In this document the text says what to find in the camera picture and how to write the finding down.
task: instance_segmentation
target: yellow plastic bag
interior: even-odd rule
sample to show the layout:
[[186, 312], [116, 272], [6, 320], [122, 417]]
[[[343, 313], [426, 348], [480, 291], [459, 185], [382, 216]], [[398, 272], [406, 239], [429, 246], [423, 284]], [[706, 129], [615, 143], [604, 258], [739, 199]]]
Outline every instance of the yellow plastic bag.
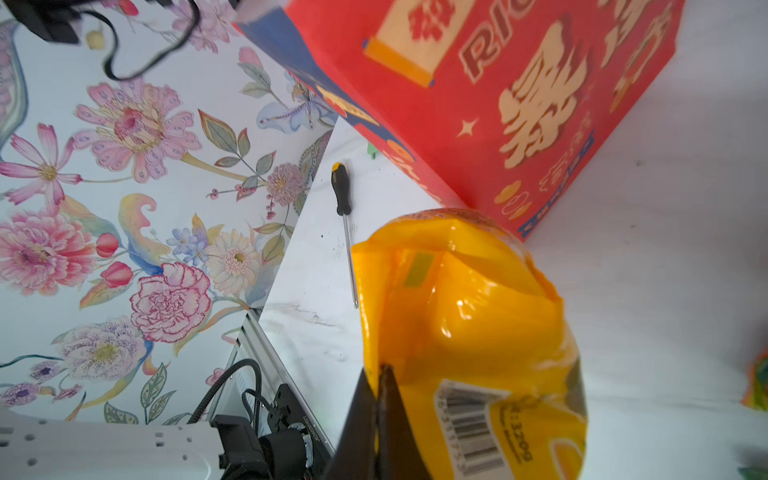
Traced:
[[522, 245], [467, 210], [400, 217], [352, 248], [374, 393], [393, 367], [435, 479], [575, 480], [578, 348]]

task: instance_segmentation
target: red cardboard box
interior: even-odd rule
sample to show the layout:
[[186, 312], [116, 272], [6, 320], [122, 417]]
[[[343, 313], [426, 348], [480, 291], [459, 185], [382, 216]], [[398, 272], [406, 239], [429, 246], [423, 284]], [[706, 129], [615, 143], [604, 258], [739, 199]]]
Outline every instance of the red cardboard box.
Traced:
[[243, 33], [445, 206], [525, 239], [672, 57], [684, 0], [292, 0]]

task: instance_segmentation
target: screwdriver handle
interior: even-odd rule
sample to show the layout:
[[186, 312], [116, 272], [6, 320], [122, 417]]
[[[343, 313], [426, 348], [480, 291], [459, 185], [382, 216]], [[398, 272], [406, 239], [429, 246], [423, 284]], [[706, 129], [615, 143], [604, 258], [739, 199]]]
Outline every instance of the screwdriver handle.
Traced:
[[349, 205], [349, 175], [346, 173], [344, 164], [336, 162], [331, 169], [331, 185], [336, 194], [336, 212], [339, 215], [349, 215], [352, 213], [352, 206]]

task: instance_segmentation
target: sticker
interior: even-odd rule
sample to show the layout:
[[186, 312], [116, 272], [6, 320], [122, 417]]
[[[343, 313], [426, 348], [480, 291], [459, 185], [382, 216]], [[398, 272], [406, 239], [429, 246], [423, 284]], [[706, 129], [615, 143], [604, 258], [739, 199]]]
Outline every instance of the sticker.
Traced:
[[491, 405], [511, 392], [444, 379], [435, 392], [435, 412], [448, 447], [453, 478], [514, 480], [491, 424]]

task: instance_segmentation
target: white marble surface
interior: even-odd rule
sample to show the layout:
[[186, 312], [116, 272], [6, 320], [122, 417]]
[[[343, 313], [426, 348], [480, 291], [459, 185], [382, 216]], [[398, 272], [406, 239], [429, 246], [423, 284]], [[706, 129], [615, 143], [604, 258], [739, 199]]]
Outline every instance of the white marble surface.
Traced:
[[[581, 348], [584, 480], [768, 468], [768, 414], [739, 404], [768, 348], [767, 22], [764, 0], [689, 0], [678, 55], [527, 243]], [[335, 161], [355, 242], [435, 206], [339, 122], [261, 317], [331, 442], [362, 367]]]
[[291, 237], [260, 324], [334, 445], [362, 368], [359, 311], [352, 303], [342, 218], [331, 166], [351, 178], [352, 242], [392, 218], [439, 205], [339, 119]]

